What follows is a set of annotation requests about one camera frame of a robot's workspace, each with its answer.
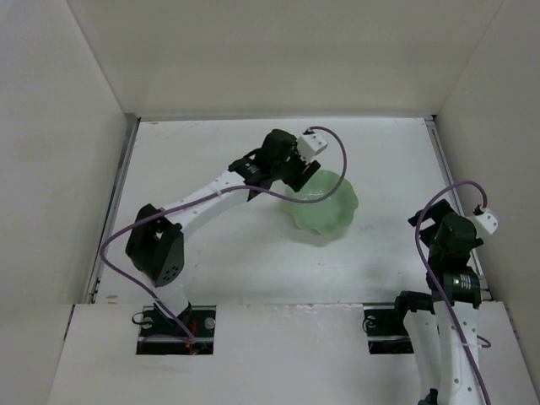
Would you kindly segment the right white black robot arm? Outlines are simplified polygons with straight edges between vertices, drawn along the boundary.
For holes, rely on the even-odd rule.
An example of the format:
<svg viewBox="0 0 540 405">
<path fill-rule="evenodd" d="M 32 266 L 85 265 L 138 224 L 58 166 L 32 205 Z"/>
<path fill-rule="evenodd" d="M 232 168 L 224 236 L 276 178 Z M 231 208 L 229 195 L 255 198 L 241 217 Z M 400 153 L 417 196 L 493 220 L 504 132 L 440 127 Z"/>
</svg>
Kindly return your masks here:
<svg viewBox="0 0 540 405">
<path fill-rule="evenodd" d="M 483 404 L 478 380 L 478 315 L 481 288 L 469 265 L 482 245 L 473 223 L 442 200 L 417 212 L 409 223 L 428 249 L 430 292 L 401 292 L 395 300 L 397 319 L 413 348 L 422 404 Z"/>
</svg>

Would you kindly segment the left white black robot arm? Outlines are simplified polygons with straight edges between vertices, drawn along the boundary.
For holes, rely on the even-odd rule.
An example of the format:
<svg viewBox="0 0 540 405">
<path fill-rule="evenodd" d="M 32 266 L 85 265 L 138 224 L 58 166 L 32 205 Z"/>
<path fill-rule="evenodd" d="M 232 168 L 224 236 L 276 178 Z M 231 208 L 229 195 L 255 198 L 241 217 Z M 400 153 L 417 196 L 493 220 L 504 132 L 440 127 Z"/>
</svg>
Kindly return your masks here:
<svg viewBox="0 0 540 405">
<path fill-rule="evenodd" d="M 311 130 L 299 137 L 272 130 L 261 147 L 233 161 L 214 181 L 181 200 L 182 209 L 151 204 L 140 208 L 136 220 L 150 220 L 131 230 L 127 256 L 154 289 L 169 286 L 184 267 L 184 245 L 195 231 L 226 210 L 268 191 L 276 181 L 300 191 L 320 169 L 316 156 L 327 145 L 321 134 Z"/>
</svg>

